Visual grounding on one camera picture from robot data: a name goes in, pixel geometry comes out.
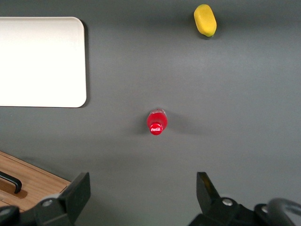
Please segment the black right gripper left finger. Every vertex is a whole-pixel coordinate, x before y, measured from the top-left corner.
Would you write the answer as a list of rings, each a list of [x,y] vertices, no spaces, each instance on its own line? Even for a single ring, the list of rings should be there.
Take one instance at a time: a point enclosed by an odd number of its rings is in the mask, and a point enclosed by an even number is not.
[[[90,174],[80,173],[57,196],[42,199],[31,209],[20,212],[19,207],[0,208],[2,226],[73,226],[91,196]]]

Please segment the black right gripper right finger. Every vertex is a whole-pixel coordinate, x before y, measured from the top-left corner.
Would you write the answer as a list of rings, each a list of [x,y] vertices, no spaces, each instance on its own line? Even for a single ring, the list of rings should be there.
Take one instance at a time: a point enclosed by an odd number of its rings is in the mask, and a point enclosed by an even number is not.
[[[196,194],[201,213],[190,226],[267,226],[265,204],[257,204],[249,210],[235,200],[221,197],[205,172],[198,172]]]

